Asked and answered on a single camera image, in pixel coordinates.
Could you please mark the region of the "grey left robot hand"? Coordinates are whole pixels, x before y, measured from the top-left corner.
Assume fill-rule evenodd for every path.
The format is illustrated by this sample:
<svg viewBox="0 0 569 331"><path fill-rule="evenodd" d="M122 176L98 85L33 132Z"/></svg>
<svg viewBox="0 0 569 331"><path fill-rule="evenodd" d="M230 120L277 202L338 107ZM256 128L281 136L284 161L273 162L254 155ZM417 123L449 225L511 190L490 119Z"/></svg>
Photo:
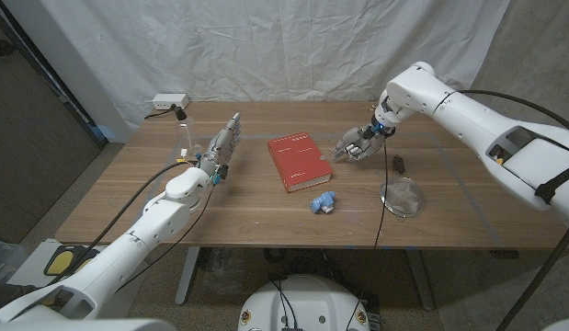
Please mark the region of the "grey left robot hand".
<svg viewBox="0 0 569 331"><path fill-rule="evenodd" d="M241 114L235 113L226 126L211 139L211 142L199 160L198 168L212 176L218 167L226 166L233 155L240 138Z"/></svg>

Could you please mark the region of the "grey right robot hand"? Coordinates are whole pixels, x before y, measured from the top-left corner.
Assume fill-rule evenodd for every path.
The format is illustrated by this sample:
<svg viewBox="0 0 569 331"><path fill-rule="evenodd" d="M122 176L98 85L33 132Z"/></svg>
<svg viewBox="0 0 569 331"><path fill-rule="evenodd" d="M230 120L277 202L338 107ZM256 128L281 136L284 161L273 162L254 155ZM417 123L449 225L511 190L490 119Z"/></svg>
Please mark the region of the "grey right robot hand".
<svg viewBox="0 0 569 331"><path fill-rule="evenodd" d="M371 126L351 128L336 143L332 158L336 161L345 156L349 162L357 162L377 153L384 141L384 135Z"/></svg>

